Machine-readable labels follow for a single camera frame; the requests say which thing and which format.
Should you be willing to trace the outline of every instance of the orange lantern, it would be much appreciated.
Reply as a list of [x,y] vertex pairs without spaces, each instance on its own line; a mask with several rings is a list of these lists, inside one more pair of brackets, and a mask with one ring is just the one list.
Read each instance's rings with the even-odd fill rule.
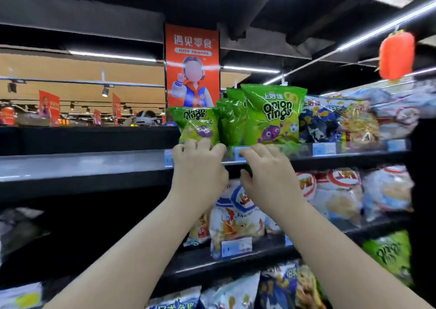
[[389,35],[380,46],[380,77],[396,81],[412,72],[415,37],[404,30]]

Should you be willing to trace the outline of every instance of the black ceiling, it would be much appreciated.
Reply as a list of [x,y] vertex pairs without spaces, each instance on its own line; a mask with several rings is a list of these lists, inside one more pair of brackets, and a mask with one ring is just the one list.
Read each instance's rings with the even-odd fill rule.
[[[95,0],[110,4],[130,6],[161,12],[169,23],[216,29],[223,23],[234,33],[241,35],[241,28],[251,27],[278,31],[286,34],[286,41],[298,45],[309,37],[321,38],[336,44],[347,42],[368,28],[394,17],[401,10],[372,0]],[[407,30],[417,39],[436,34],[436,16],[431,15],[408,23]],[[60,33],[26,29],[27,34],[2,27],[0,44],[65,49],[76,44],[106,50],[139,50],[143,54],[162,57],[162,45],[132,42],[112,38],[96,38],[72,33]],[[383,37],[377,37],[359,47],[359,59],[376,57]],[[307,59],[280,57],[240,51],[222,51],[221,64],[246,67],[267,67],[289,71],[308,62]],[[416,67],[436,64],[436,49],[418,46]],[[263,83],[271,75],[252,74],[246,81]],[[373,67],[318,62],[287,77],[293,85],[307,87],[311,93],[344,89],[378,80]]]

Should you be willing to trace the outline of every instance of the left hand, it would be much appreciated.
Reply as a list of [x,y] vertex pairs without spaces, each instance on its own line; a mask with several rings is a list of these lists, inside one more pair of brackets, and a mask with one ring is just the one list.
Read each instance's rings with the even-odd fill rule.
[[219,199],[228,183],[228,172],[221,164],[226,153],[223,144],[212,149],[208,138],[189,139],[173,148],[174,175],[170,193],[193,200],[204,211]]

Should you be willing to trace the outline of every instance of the orange banner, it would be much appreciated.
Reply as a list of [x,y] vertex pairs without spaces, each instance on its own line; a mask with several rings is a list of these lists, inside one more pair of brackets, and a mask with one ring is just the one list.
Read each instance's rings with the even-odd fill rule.
[[93,124],[101,125],[102,124],[102,114],[98,109],[94,109],[94,114],[92,116]]
[[121,100],[115,93],[112,93],[112,115],[116,119],[121,118]]
[[0,124],[8,124],[8,125],[15,124],[13,108],[3,107],[3,109],[0,112]]
[[165,25],[168,106],[213,107],[220,94],[218,31]]
[[61,110],[59,106],[59,97],[39,90],[39,114],[43,118],[50,119],[52,125],[59,125]]

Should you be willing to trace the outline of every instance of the price tag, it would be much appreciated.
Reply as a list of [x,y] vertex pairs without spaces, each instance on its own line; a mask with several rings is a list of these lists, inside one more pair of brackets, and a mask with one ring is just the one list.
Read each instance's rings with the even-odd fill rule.
[[389,152],[403,152],[406,151],[405,139],[393,139],[388,141]]
[[237,240],[221,241],[221,257],[249,253],[253,250],[252,240],[253,237],[245,237]]
[[312,155],[335,155],[336,154],[336,143],[335,142],[318,142],[314,143],[312,146]]
[[287,235],[285,235],[285,246],[288,247],[292,245],[293,245],[292,241],[289,239]]
[[245,158],[242,156],[239,156],[239,152],[241,152],[242,149],[249,146],[236,146],[235,147],[235,161],[245,162]]
[[164,150],[163,157],[164,157],[165,168],[173,168],[174,167],[173,150],[172,149]]

